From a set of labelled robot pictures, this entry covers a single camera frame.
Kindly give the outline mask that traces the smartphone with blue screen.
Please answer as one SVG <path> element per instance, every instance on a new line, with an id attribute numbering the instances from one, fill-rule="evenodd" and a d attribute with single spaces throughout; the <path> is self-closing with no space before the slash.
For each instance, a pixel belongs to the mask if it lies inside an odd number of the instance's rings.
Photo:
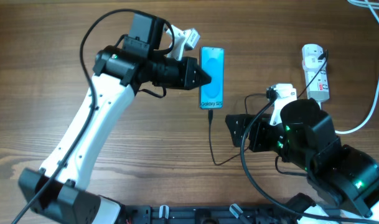
<path id="1" fill-rule="evenodd" d="M 225 50 L 203 46 L 200 49 L 200 66 L 211 77 L 211 82 L 200 87 L 199 106 L 202 110 L 223 107 Z"/>

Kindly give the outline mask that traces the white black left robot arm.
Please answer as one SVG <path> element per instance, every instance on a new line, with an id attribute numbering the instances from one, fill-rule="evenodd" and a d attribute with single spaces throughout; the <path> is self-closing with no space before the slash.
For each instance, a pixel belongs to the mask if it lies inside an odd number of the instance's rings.
<path id="1" fill-rule="evenodd" d="M 186 57 L 200 39 L 167 20 L 133 12 L 130 31 L 99 51 L 88 91 L 57 147 L 38 170 L 24 169 L 19 187 L 31 210 L 59 223 L 129 223 L 126 207 L 87 191 L 91 173 L 111 130 L 143 84 L 163 90 L 192 90 L 211 77 L 196 58 Z"/>

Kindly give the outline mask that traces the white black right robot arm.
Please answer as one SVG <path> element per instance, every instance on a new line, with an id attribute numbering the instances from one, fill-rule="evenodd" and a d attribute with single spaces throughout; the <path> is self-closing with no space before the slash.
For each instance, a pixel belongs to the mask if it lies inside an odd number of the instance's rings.
<path id="1" fill-rule="evenodd" d="M 285 105 L 282 122 L 270 114 L 229 114 L 225 122 L 234 146 L 253 152 L 274 151 L 306 172 L 307 182 L 327 203 L 364 218 L 379 203 L 379 164 L 335 133 L 329 114 L 315 100 Z"/>

